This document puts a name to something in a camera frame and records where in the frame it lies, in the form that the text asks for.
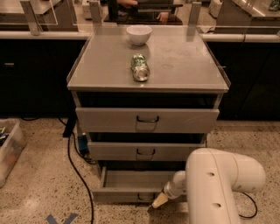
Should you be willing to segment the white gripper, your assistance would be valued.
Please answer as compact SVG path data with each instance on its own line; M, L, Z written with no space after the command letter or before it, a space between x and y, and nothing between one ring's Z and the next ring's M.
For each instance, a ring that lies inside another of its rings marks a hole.
M165 184L163 192L151 204L153 208L159 208L165 204L168 199L175 200L181 195L186 194L186 172L177 171L172 178Z

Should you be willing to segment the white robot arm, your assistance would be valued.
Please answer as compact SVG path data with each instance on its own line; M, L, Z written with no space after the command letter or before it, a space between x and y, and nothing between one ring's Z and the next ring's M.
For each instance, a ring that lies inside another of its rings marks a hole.
M234 193L255 193L265 181L263 166L252 157L200 148L190 154L185 169L174 174L152 206L185 195L190 224L241 224Z

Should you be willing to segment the person's hand in background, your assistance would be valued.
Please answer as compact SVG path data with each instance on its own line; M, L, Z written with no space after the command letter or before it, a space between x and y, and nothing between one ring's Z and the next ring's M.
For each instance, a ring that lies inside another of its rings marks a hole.
M162 24L166 25L169 19L169 13L168 12L160 12L157 15L157 20Z

